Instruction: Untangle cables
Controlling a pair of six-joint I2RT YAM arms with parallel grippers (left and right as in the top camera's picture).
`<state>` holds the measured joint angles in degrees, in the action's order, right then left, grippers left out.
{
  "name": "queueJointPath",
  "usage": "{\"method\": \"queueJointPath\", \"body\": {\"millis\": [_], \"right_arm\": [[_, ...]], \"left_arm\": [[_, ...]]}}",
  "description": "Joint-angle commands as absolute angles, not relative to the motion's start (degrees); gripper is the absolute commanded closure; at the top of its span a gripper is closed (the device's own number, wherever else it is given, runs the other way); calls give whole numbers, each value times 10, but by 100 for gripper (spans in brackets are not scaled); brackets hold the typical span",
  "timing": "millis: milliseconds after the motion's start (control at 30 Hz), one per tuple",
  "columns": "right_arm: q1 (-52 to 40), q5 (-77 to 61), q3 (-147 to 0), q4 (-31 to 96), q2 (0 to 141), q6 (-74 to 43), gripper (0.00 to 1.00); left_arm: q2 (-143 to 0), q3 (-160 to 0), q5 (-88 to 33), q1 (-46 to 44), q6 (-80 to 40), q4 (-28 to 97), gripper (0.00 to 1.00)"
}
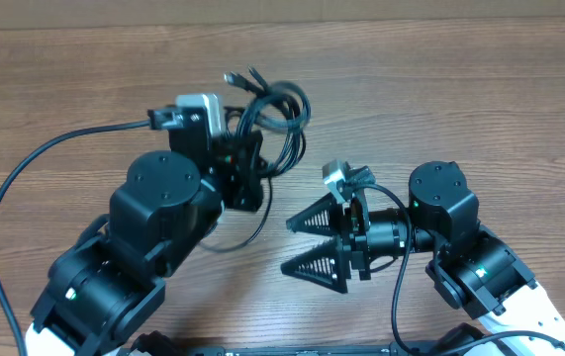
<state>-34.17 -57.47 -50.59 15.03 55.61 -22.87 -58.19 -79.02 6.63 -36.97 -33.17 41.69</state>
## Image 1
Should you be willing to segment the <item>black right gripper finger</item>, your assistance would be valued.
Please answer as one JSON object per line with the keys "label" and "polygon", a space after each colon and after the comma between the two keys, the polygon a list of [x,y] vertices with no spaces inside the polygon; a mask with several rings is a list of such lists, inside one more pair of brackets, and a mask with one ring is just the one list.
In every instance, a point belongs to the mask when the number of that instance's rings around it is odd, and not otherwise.
{"label": "black right gripper finger", "polygon": [[341,234],[342,219],[342,204],[337,202],[333,194],[328,193],[286,220],[286,226],[292,232],[338,236]]}
{"label": "black right gripper finger", "polygon": [[332,238],[280,266],[283,275],[347,294],[349,262],[338,238]]}

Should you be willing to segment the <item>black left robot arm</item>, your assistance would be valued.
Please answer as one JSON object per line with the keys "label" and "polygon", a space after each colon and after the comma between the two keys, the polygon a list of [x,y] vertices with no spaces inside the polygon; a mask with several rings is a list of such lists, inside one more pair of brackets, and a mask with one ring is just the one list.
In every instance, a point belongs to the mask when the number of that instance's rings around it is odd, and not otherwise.
{"label": "black left robot arm", "polygon": [[31,355],[105,355],[159,308],[165,281],[211,233],[225,210],[257,211],[263,200],[263,137],[201,137],[181,151],[139,156],[111,196],[109,212],[50,266],[25,335]]}

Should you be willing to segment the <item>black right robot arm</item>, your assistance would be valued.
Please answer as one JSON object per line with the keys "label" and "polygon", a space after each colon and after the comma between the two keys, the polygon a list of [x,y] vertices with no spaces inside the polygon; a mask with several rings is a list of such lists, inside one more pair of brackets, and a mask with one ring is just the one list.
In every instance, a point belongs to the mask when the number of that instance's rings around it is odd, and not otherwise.
{"label": "black right robot arm", "polygon": [[368,280],[373,262],[407,264],[430,253],[434,289],[479,322],[448,331],[429,348],[394,337],[406,355],[565,355],[565,320],[535,274],[479,217],[479,200],[454,161],[431,161],[409,178],[403,203],[370,168],[334,160],[323,168],[328,193],[288,219],[293,232],[326,242],[281,266],[284,275],[345,294],[351,273]]}

